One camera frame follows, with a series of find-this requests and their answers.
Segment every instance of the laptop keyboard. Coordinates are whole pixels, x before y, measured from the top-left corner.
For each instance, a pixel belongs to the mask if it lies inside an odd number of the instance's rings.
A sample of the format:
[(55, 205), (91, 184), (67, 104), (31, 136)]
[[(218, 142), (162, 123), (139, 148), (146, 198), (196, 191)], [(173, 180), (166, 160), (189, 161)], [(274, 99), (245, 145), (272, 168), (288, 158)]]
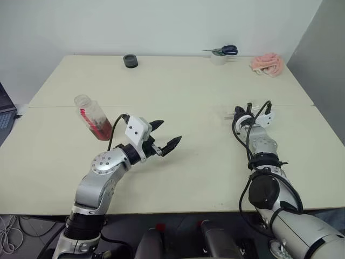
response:
[(7, 125), (10, 122), (11, 115), (12, 115), (11, 112), (0, 114), (0, 130), (7, 128)]

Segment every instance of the red liquid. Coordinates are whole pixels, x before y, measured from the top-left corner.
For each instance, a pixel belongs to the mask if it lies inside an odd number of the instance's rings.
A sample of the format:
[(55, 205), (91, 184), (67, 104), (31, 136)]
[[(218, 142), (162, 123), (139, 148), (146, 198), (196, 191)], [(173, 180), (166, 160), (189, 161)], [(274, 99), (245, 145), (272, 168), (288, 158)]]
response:
[(95, 135), (99, 140), (109, 140), (110, 135), (112, 134), (112, 125), (109, 120), (106, 119), (102, 125), (97, 125), (97, 130), (90, 128), (90, 131)]

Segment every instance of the plastic bottle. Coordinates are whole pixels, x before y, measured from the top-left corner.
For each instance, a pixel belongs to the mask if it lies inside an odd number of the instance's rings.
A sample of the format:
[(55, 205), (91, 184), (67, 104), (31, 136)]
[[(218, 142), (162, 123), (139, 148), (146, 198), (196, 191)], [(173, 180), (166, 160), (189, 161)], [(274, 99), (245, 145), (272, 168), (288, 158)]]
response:
[(74, 99), (77, 114), (84, 121), (89, 130), (99, 140), (109, 140), (112, 125), (104, 114), (102, 108), (87, 95), (81, 94)]

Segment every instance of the robotic arm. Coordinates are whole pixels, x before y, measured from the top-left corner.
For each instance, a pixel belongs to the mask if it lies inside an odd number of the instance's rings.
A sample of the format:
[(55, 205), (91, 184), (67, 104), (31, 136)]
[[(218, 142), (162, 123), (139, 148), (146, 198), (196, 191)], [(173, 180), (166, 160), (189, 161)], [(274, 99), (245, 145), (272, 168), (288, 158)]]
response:
[[(260, 115), (266, 105), (265, 114)], [(265, 130), (274, 118), (271, 102), (256, 116), (251, 109), (252, 104), (246, 111), (237, 106), (232, 124), (235, 137), (246, 147), (249, 157), (250, 203), (294, 259), (344, 258), (344, 236), (322, 220), (303, 213), (299, 194), (281, 169), (284, 163), (279, 161), (278, 145)]]
[(123, 118), (127, 124), (125, 134), (130, 143), (102, 152), (91, 162), (90, 171), (78, 186), (72, 212), (67, 219), (65, 231), (60, 235), (53, 259), (106, 258), (94, 251), (100, 240), (100, 232), (116, 184), (132, 165), (139, 161), (145, 162), (154, 154), (167, 155), (181, 139), (176, 137), (165, 147), (157, 147), (150, 133), (163, 120), (148, 123), (143, 118), (134, 116), (124, 115)]

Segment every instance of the white cable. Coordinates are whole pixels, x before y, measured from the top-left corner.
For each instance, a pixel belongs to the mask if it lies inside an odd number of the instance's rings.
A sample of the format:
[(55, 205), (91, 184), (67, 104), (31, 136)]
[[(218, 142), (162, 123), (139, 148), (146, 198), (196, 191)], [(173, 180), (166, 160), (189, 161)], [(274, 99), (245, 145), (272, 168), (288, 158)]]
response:
[[(2, 252), (5, 254), (12, 254), (23, 244), (23, 232), (18, 228), (13, 228), (13, 225), (16, 223), (17, 219), (18, 216), (10, 215), (9, 222), (6, 224), (3, 218), (0, 216), (0, 220), (4, 226), (4, 228), (0, 228), (0, 256), (2, 255)], [(9, 242), (9, 233), (11, 231), (18, 231), (22, 236), (20, 243), (17, 246)]]

